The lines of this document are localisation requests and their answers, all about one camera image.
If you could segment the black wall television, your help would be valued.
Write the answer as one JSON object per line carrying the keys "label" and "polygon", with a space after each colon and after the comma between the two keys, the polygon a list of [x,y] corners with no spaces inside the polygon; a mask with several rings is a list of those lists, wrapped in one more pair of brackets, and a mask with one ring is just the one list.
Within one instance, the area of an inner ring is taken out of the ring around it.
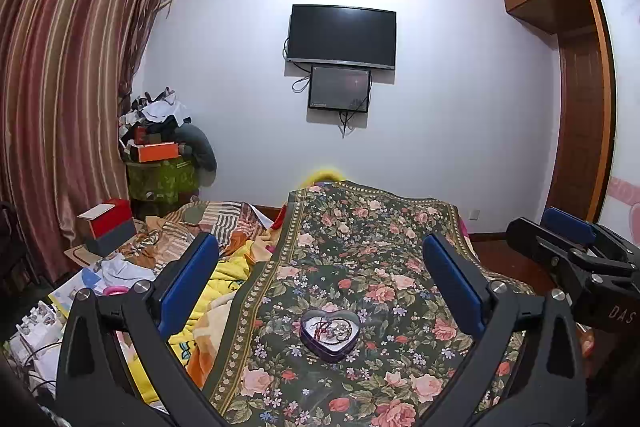
{"label": "black wall television", "polygon": [[294,4],[285,57],[289,62],[393,70],[397,14],[378,9]]}

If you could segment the grey stuffed pillow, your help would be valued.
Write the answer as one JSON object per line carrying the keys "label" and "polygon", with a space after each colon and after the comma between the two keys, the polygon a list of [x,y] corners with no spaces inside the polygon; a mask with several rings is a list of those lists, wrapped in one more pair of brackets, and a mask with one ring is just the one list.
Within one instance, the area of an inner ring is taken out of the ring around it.
{"label": "grey stuffed pillow", "polygon": [[183,124],[174,130],[174,140],[190,148],[198,167],[205,171],[217,170],[217,159],[206,134],[195,124]]}

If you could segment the purple heart-shaped tin box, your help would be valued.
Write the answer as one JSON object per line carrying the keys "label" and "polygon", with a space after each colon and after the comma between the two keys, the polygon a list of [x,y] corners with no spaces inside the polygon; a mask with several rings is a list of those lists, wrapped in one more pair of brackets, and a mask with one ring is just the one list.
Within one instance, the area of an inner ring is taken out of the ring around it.
{"label": "purple heart-shaped tin box", "polygon": [[348,310],[310,309],[300,319],[300,340],[319,359],[336,363],[355,348],[360,334],[359,317]]}

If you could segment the green patterned box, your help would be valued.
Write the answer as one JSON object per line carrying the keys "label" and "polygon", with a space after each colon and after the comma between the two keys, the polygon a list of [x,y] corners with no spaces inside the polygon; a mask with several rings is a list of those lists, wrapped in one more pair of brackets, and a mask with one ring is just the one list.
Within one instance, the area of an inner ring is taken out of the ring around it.
{"label": "green patterned box", "polygon": [[193,162],[181,157],[160,161],[127,162],[129,196],[140,202],[175,204],[181,196],[198,193]]}

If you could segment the striped red curtain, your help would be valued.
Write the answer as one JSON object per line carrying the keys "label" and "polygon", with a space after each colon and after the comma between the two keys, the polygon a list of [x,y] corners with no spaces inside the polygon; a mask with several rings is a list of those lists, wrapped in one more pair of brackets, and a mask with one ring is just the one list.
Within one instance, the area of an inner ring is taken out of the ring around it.
{"label": "striped red curtain", "polygon": [[38,272],[70,271],[78,216],[128,194],[118,121],[160,0],[1,0],[1,197]]}

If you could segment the striped patchwork quilt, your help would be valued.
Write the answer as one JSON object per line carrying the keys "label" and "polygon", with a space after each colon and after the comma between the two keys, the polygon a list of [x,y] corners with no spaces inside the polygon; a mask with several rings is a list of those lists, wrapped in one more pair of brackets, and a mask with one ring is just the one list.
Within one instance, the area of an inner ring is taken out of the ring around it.
{"label": "striped patchwork quilt", "polygon": [[284,206],[194,200],[164,217],[146,217],[118,252],[135,265],[158,272],[179,259],[198,234],[206,233],[216,237],[221,259],[241,257],[252,267],[270,260],[285,213]]}

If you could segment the red white box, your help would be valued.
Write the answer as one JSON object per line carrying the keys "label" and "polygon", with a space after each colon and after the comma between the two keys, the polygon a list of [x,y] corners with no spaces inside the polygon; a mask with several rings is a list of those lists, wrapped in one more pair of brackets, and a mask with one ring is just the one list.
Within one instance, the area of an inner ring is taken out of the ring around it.
{"label": "red white box", "polygon": [[128,199],[111,198],[77,216],[84,239],[99,239],[132,218]]}

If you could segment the brown wooden door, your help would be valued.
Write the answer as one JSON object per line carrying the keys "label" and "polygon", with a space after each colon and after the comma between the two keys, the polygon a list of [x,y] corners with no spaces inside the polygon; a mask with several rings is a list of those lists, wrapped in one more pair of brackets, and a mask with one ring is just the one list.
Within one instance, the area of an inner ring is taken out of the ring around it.
{"label": "brown wooden door", "polygon": [[613,59],[600,0],[554,0],[560,51],[560,127],[547,199],[587,221],[600,215],[611,169]]}

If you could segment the small black monitor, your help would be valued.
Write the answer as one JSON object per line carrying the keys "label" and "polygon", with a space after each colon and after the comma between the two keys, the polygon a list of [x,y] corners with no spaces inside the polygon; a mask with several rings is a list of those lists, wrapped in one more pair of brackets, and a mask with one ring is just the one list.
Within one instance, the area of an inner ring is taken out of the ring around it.
{"label": "small black monitor", "polygon": [[314,66],[309,80],[308,107],[334,112],[367,113],[370,90],[369,69]]}

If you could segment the green floral bedspread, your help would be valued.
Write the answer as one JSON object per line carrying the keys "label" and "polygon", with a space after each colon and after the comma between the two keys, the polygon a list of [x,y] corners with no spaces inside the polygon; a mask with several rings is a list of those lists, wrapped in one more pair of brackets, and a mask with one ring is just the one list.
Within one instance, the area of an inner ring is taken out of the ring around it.
{"label": "green floral bedspread", "polygon": [[[279,242],[231,303],[204,395],[233,426],[412,426],[472,348],[422,260],[438,233],[475,253],[454,205],[348,181],[288,196]],[[345,310],[355,346],[326,362],[303,316]]]}

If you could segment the orange box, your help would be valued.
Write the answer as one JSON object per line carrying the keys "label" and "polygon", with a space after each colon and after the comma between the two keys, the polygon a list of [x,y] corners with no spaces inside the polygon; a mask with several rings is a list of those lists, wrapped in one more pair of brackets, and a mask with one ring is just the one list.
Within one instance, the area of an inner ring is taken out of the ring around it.
{"label": "orange box", "polygon": [[130,148],[130,157],[135,162],[154,162],[174,159],[180,156],[178,144],[163,142],[155,144],[134,144]]}

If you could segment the pink round object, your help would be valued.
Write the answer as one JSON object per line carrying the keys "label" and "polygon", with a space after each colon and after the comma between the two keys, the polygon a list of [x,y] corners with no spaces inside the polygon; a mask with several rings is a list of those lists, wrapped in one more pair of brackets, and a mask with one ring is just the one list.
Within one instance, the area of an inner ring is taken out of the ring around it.
{"label": "pink round object", "polygon": [[129,291],[129,288],[126,286],[108,286],[102,291],[102,295],[104,297],[107,296],[115,296],[115,295],[126,295]]}

